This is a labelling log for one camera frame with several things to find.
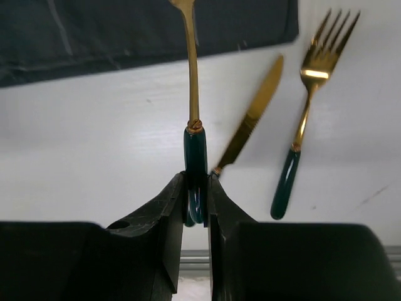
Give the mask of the gold spoon green handle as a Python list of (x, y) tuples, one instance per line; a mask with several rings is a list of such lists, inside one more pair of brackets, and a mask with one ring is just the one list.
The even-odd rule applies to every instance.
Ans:
[(193, 227), (195, 224), (204, 224), (207, 219), (207, 144), (206, 132), (199, 116), (194, 2), (175, 0), (170, 3), (180, 11), (184, 22), (189, 64), (189, 121), (184, 130), (184, 160), (187, 177), (184, 224), (187, 227)]

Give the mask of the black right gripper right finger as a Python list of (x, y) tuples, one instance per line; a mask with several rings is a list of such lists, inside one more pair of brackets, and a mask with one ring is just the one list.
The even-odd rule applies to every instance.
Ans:
[(400, 283), (361, 224), (258, 222), (207, 180), (213, 300), (399, 300)]

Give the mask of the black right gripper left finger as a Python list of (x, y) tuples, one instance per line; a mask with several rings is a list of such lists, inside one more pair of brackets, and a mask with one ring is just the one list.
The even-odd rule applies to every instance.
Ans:
[(177, 293), (184, 173), (129, 215), (1, 223), (2, 300), (170, 300)]

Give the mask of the dark checked cloth placemat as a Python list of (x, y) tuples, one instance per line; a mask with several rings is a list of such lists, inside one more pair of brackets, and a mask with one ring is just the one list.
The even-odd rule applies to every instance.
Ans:
[[(293, 42), (296, 1), (196, 1), (199, 56)], [(187, 58), (169, 1), (2, 1), (1, 86)]]

